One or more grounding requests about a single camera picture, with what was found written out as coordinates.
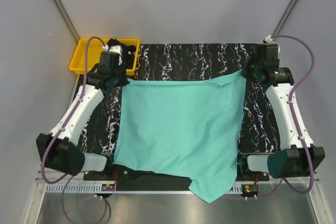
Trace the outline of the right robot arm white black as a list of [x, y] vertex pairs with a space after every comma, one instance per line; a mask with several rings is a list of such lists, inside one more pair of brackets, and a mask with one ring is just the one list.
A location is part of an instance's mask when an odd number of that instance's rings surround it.
[[273, 178], [307, 177], [314, 174], [325, 158], [308, 134], [294, 92], [295, 82], [287, 67], [280, 67], [277, 44], [258, 44], [242, 76], [258, 82], [275, 115], [280, 150], [273, 154], [251, 154], [238, 167], [239, 176], [250, 180], [257, 172]]

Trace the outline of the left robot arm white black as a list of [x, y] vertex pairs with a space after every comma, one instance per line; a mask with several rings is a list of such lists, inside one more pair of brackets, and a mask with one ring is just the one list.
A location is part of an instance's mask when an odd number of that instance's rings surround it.
[[37, 137], [42, 173], [45, 168], [72, 176], [94, 171], [103, 180], [113, 175], [113, 167], [109, 164], [111, 159], [107, 155], [84, 153], [77, 144], [87, 120], [105, 94], [128, 83], [124, 64], [94, 65], [60, 122], [48, 134], [41, 133]]

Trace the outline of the teal t shirt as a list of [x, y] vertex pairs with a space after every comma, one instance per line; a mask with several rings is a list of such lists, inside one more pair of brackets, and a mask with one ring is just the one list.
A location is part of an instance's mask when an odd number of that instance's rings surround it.
[[240, 72], [202, 81], [135, 81], [122, 89], [114, 162], [186, 177], [207, 203], [237, 177], [246, 80]]

